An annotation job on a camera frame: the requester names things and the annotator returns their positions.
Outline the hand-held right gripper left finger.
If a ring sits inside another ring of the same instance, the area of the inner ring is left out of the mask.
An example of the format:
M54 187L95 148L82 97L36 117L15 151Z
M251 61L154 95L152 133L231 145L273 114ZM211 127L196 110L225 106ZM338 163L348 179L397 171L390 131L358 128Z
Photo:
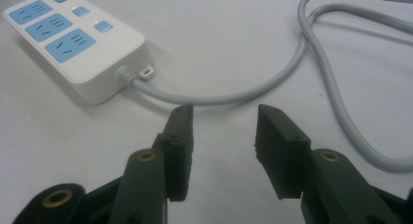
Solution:
M153 145L130 155L108 224L168 224L168 203L188 193L193 111L190 104L173 109Z

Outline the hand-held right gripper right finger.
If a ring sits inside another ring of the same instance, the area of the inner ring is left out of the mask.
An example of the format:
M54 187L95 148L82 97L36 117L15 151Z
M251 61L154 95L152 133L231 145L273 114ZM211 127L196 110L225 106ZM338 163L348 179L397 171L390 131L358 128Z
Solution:
M347 157L311 148L280 109L261 104L255 152L277 197L299 199L307 224L404 224Z

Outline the white power strip blue sockets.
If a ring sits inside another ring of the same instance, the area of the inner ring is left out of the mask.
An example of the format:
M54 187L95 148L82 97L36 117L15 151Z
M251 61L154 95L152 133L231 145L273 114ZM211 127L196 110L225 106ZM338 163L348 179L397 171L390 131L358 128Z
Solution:
M125 86L122 68L155 75L144 35L87 0L25 0L3 17L90 104Z

